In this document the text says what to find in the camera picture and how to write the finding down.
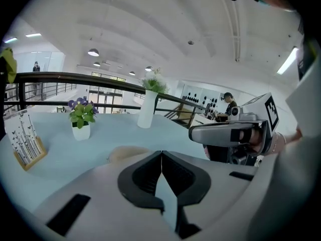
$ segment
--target window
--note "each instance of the window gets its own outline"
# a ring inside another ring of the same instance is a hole
[[[126,82],[126,79],[124,78],[119,78],[107,74],[92,72],[91,75],[95,77],[109,78],[112,80]],[[89,100],[93,101],[94,103],[121,105],[122,94],[123,90],[119,89],[98,86],[89,87]],[[119,108],[104,108],[99,106],[97,109],[99,113],[120,113]]]

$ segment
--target purple flower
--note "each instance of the purple flower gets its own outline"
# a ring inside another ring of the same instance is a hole
[[[82,105],[84,105],[84,106],[86,106],[87,105],[87,103],[86,103],[86,100],[84,100],[83,98],[78,98],[77,100],[76,100],[76,102],[77,102],[77,104],[82,104]]]
[[[76,105],[77,105],[77,103],[74,100],[70,100],[68,102],[68,106],[71,107],[72,110],[75,109]]]
[[[92,105],[92,111],[93,111],[93,113],[94,113],[94,114],[99,113],[99,111],[97,110],[97,108],[94,106],[93,101],[90,101],[90,104]]]
[[[75,107],[76,107],[78,104],[82,104],[82,105],[86,106],[87,103],[88,103],[88,102],[87,102],[86,100],[84,100],[84,99],[82,99],[82,98],[80,97],[80,98],[78,98],[76,101],[70,100],[70,101],[68,102],[68,106],[69,106],[72,110],[74,110]]]

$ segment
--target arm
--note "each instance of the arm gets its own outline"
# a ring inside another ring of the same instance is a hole
[[[243,131],[240,132],[240,140],[243,138]],[[283,150],[286,144],[299,140],[302,137],[302,133],[299,128],[296,128],[296,132],[289,136],[284,136],[279,132],[275,132],[272,136],[272,142],[270,149],[265,153],[265,155],[277,154]],[[252,129],[252,135],[250,139],[250,144],[252,149],[259,151],[261,147],[262,136],[261,132]]]

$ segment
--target person standing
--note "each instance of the person standing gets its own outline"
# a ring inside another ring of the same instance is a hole
[[[38,62],[36,61],[34,67],[32,68],[32,72],[37,72],[37,71],[40,71],[40,66],[38,65]],[[37,84],[35,83],[33,85],[33,87],[34,87],[34,95],[36,95],[37,94]]]
[[[35,62],[35,65],[34,67],[32,68],[32,71],[35,72],[35,71],[40,71],[40,66],[38,65],[38,62]]]

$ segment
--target fluorescent light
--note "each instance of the fluorescent light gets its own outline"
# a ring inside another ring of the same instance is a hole
[[[32,37],[37,37],[37,36],[41,36],[41,34],[40,33],[34,33],[34,34],[26,35],[27,38],[32,38]]]
[[[7,43],[10,43],[10,42],[12,42],[12,41],[14,41],[14,40],[17,40],[17,38],[10,38],[10,39],[8,39],[7,41],[5,41],[5,43],[7,44]]]
[[[285,61],[285,63],[283,63],[283,65],[281,66],[281,68],[277,71],[277,74],[282,75],[287,69],[288,67],[292,64],[292,62],[294,62],[294,60],[296,59],[296,52],[299,49],[297,47],[294,47],[290,56],[287,58],[287,60]]]

